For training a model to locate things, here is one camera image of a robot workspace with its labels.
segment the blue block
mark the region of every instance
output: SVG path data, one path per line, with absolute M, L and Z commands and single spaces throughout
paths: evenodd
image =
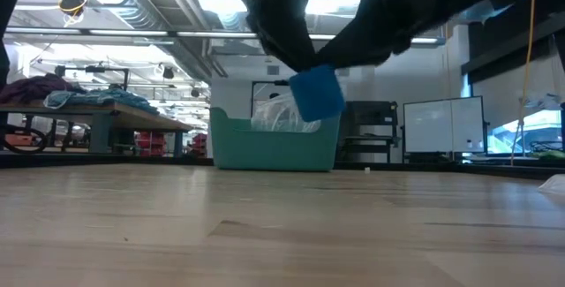
M 300 72 L 289 83 L 300 116 L 307 123 L 338 116 L 345 109 L 342 89 L 329 65 Z

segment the workbench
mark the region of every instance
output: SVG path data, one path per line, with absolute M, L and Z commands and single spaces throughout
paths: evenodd
M 112 129 L 129 129 L 136 132 L 173 132 L 175 133 L 174 156 L 183 153 L 183 132 L 192 126 L 177 120 L 150 114 L 144 110 L 123 105 L 117 102 L 103 105 L 71 105 L 59 110 L 43 106 L 42 101 L 28 104 L 0 104 L 0 114 L 19 113 L 35 115 L 91 126 L 89 153 L 106 154 L 109 152 L 109 133 Z

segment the purple fabric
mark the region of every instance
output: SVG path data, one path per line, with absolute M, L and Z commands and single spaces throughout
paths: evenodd
M 81 88 L 76 88 L 55 74 L 48 73 L 45 76 L 35 76 L 31 79 L 19 79 L 6 85 L 0 92 L 0 103 L 29 103 L 33 100 L 44 100 L 56 90 L 84 93 Z

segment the teal bin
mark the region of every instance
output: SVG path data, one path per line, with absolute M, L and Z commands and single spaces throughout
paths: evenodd
M 233 170 L 329 171 L 334 167 L 339 117 L 316 132 L 258 132 L 251 119 L 230 119 L 210 110 L 214 165 Z

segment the whiteboard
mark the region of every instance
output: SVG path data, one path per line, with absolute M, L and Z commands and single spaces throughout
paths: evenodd
M 485 152 L 483 99 L 462 98 L 451 101 L 453 116 L 453 151 Z
M 481 97 L 404 104 L 407 153 L 485 152 Z
M 450 101 L 404 104 L 404 129 L 407 153 L 450 152 Z

